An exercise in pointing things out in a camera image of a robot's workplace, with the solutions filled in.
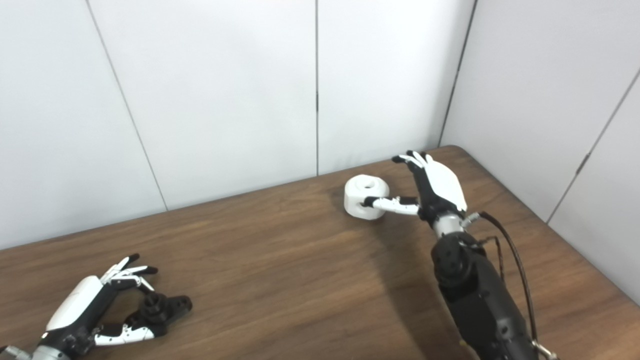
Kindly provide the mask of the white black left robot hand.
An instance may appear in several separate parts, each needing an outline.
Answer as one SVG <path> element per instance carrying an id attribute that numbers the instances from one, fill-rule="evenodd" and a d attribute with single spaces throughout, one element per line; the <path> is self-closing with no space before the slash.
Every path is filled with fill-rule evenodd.
<path id="1" fill-rule="evenodd" d="M 134 329 L 127 323 L 100 326 L 99 322 L 119 292 L 138 289 L 151 294 L 154 288 L 144 278 L 156 274 L 152 266 L 130 265 L 139 259 L 135 253 L 112 265 L 102 276 L 81 280 L 46 324 L 32 360 L 77 360 L 94 347 L 123 346 L 155 337 L 148 326 Z"/>

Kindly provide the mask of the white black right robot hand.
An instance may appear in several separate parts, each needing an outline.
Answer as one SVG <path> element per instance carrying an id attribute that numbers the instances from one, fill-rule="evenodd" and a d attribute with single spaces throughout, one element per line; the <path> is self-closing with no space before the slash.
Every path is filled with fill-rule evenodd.
<path id="1" fill-rule="evenodd" d="M 449 167 L 435 161 L 426 152 L 413 150 L 396 155 L 391 161 L 405 164 L 413 174 L 417 196 L 367 196 L 359 203 L 362 207 L 395 214 L 416 215 L 430 226 L 446 215 L 464 219 L 467 211 L 466 198 L 457 175 Z"/>

